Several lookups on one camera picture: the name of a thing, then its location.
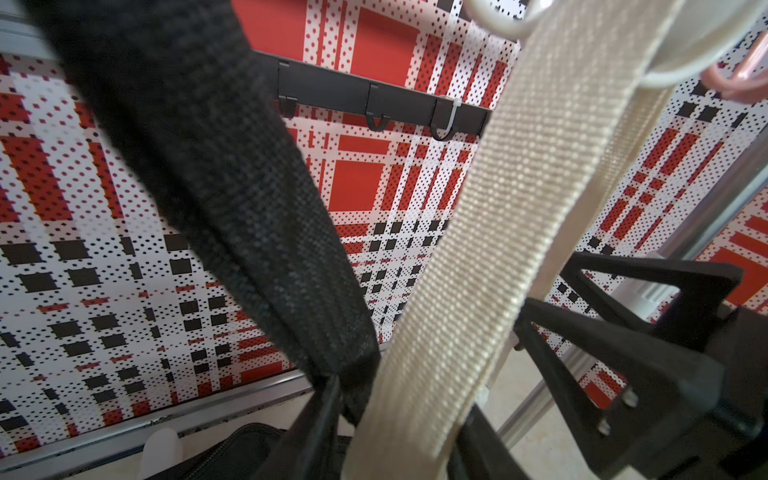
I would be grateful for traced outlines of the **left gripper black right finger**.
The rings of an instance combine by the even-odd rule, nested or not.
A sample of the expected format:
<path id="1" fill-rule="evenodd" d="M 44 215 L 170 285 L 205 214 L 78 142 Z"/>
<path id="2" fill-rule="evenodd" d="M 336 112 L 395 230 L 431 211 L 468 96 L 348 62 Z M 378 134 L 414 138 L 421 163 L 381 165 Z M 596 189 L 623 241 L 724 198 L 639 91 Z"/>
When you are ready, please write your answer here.
<path id="1" fill-rule="evenodd" d="M 614 325 L 703 351 L 725 322 L 723 301 L 744 278 L 729 264 L 572 254 L 563 280 L 597 315 Z"/>

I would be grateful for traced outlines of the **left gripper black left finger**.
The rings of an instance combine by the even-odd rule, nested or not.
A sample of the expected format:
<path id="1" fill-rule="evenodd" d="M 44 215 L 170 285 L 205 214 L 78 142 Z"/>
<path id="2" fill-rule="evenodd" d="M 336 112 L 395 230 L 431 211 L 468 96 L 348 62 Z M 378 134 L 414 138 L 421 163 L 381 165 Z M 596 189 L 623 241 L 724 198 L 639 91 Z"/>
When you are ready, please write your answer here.
<path id="1" fill-rule="evenodd" d="M 514 330 L 595 474 L 671 474 L 695 458 L 692 431 L 721 397 L 702 354 L 529 299 Z"/>

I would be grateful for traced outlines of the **cream sling bag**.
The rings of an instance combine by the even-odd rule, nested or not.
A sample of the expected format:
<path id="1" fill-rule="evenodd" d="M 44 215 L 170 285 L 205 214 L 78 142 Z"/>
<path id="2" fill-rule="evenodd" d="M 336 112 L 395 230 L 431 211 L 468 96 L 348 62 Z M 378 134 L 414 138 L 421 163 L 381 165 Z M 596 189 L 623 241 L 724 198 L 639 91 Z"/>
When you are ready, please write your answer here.
<path id="1" fill-rule="evenodd" d="M 555 240 L 577 244 L 665 99 L 638 91 L 668 1 L 567 1 L 525 42 L 407 302 L 342 468 L 438 479 Z"/>

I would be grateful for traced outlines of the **black sling bag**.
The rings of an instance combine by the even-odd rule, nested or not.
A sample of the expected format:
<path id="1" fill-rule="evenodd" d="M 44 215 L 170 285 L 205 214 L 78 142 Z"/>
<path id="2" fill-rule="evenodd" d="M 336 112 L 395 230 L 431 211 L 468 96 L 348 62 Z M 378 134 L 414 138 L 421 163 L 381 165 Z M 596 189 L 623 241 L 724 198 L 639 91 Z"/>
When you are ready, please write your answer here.
<path id="1" fill-rule="evenodd" d="M 27 1 L 111 144 L 314 395 L 250 479 L 337 479 L 380 350 L 348 255 L 228 1 Z"/>

